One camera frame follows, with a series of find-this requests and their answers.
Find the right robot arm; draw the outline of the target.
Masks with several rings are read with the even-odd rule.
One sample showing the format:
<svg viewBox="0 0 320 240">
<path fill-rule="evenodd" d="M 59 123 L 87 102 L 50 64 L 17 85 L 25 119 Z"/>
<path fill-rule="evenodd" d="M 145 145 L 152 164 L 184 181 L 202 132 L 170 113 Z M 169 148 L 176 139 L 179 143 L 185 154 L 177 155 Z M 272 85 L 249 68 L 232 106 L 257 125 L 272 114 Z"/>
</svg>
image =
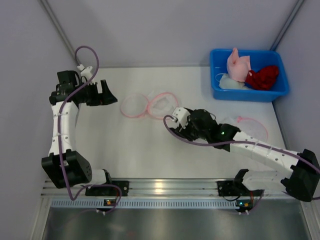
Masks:
<svg viewBox="0 0 320 240">
<path fill-rule="evenodd" d="M 163 118 L 163 123 L 170 134 L 187 144 L 224 150 L 270 168 L 267 171 L 240 169 L 233 179 L 218 184 L 221 197 L 274 191 L 302 202 L 316 199 L 320 166 L 316 155 L 308 149 L 296 152 L 267 144 L 237 126 L 218 123 L 215 115 L 205 109 L 177 107 Z"/>
</svg>

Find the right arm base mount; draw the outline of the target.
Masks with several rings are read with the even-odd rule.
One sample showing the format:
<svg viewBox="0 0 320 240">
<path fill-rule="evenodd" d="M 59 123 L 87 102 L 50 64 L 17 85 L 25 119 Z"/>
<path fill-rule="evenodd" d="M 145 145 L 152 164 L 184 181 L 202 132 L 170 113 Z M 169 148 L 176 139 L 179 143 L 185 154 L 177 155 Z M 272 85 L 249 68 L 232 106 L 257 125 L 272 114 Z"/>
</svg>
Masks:
<svg viewBox="0 0 320 240">
<path fill-rule="evenodd" d="M 248 190 L 242 183 L 237 185 L 233 180 L 217 181 L 217 190 L 220 197 L 259 197 L 263 190 Z"/>
</svg>

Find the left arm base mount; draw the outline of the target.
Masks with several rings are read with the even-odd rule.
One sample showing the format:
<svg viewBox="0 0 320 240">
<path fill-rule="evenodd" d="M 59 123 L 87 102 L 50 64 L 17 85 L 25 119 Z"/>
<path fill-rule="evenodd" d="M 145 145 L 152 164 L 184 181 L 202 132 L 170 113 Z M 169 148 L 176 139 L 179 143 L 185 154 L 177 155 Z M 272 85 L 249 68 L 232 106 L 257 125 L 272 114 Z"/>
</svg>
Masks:
<svg viewBox="0 0 320 240">
<path fill-rule="evenodd" d="M 130 182 L 127 180 L 113 180 L 112 186 L 94 186 L 85 190 L 87 197 L 127 197 Z"/>
</svg>

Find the pink-trimmed mesh laundry bag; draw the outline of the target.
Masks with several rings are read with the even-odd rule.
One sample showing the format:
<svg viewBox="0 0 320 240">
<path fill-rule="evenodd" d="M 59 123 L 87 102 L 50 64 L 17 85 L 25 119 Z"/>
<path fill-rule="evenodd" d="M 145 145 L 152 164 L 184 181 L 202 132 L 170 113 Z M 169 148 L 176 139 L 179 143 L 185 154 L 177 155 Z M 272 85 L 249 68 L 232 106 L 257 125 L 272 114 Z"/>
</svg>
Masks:
<svg viewBox="0 0 320 240">
<path fill-rule="evenodd" d="M 152 91 L 149 95 L 132 93 L 120 104 L 123 116 L 132 119 L 149 115 L 156 120 L 162 120 L 165 115 L 172 114 L 179 106 L 177 97 L 172 92 Z"/>
</svg>

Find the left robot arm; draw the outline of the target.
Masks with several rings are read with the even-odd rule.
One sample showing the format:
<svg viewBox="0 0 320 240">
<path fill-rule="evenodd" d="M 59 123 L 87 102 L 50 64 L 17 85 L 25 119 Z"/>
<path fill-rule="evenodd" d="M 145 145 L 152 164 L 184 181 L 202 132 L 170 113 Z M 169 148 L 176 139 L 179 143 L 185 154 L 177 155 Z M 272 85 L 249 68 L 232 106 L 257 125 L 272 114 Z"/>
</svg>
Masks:
<svg viewBox="0 0 320 240">
<path fill-rule="evenodd" d="M 90 107 L 116 103 L 106 80 L 101 80 L 102 91 L 96 82 L 73 70 L 57 73 L 58 84 L 49 97 L 53 113 L 53 131 L 48 156 L 41 166 L 56 188 L 77 185 L 110 184 L 110 174 L 105 169 L 93 169 L 90 162 L 76 149 L 76 122 L 81 104 Z"/>
</svg>

